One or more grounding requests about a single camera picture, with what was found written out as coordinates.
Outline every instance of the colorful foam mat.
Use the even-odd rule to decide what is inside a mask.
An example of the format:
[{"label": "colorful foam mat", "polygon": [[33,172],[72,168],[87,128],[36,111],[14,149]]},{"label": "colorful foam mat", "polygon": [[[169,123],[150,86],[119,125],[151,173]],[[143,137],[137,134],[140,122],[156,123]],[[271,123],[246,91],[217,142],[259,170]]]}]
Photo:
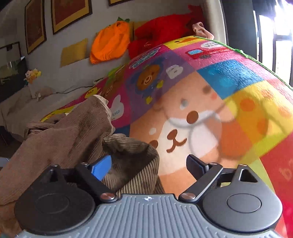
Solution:
[{"label": "colorful foam mat", "polygon": [[157,149],[166,193],[195,182],[189,154],[248,164],[282,201],[277,232],[293,237],[293,91],[261,63],[215,41],[181,38],[134,58],[43,121],[94,94],[109,100],[115,133]]}]

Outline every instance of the blue square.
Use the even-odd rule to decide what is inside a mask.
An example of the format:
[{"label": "blue square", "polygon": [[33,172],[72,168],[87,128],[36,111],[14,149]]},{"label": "blue square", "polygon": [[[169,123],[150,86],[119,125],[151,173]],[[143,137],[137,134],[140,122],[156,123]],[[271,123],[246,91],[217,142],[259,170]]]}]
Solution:
[{"label": "blue square", "polygon": [[249,85],[264,80],[234,59],[209,65],[198,70],[198,73],[222,99]]}]

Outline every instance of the stuffed toy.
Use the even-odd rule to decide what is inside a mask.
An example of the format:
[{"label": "stuffed toy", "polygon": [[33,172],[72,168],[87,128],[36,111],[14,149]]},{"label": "stuffed toy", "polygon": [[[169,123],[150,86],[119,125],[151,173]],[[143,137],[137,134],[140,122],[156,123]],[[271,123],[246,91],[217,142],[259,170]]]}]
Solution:
[{"label": "stuffed toy", "polygon": [[25,73],[25,79],[28,83],[32,84],[33,81],[37,78],[40,77],[42,75],[41,71],[38,71],[37,69],[34,70],[28,70]]},{"label": "stuffed toy", "polygon": [[204,16],[200,6],[189,5],[188,8],[191,13],[161,16],[136,29],[137,40],[128,46],[129,57],[133,59],[160,44],[194,35],[193,24],[203,22]]}]

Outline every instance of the framed picture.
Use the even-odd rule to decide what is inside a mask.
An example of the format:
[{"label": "framed picture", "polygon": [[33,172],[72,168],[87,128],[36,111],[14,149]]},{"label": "framed picture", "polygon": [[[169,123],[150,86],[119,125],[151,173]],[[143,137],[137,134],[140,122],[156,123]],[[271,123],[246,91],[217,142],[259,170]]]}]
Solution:
[{"label": "framed picture", "polygon": [[131,1],[131,0],[108,0],[109,6],[114,6],[114,5],[117,5],[123,2],[128,2],[128,1]]},{"label": "framed picture", "polygon": [[51,0],[53,34],[91,15],[91,0]]},{"label": "framed picture", "polygon": [[28,54],[47,40],[44,0],[31,0],[25,7],[25,40]]}]

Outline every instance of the red cloth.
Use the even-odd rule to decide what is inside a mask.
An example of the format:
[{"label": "red cloth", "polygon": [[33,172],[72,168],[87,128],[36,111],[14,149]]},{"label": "red cloth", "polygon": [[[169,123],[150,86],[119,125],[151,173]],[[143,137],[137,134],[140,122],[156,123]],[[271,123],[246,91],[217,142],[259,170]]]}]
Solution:
[{"label": "red cloth", "polygon": [[203,22],[204,17],[200,6],[189,5],[191,13],[184,15],[161,16],[148,21],[135,31],[137,40],[128,46],[131,59],[160,44],[192,35],[192,24]]}]

